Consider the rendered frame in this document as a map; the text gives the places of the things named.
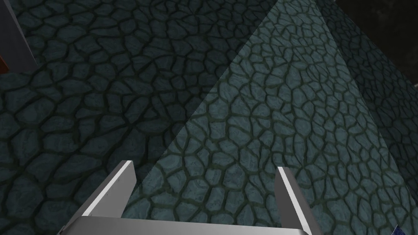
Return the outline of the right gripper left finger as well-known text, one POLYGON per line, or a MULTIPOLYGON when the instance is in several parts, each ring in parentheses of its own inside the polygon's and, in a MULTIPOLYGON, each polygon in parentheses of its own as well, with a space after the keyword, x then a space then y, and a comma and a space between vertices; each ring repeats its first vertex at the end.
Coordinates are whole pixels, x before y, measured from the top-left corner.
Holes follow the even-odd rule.
POLYGON ((136 182, 133 161, 121 161, 79 208, 74 217, 121 217, 136 182))

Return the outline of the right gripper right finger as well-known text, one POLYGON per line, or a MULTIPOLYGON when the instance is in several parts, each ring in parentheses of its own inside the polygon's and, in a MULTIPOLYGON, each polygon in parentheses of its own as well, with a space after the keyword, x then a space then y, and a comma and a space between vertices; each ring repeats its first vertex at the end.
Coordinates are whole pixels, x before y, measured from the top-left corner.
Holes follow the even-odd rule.
POLYGON ((318 222, 289 168, 277 168, 274 193, 282 228, 297 230, 300 235, 322 235, 318 222))

